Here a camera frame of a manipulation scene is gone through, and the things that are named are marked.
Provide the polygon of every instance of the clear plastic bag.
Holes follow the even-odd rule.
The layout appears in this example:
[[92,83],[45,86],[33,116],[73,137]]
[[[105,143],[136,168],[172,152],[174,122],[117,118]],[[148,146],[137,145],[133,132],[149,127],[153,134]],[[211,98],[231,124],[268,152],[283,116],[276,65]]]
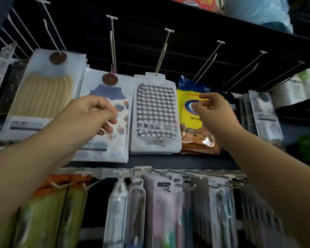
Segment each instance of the clear plastic bag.
[[288,11],[287,0],[224,0],[229,17],[293,33]]

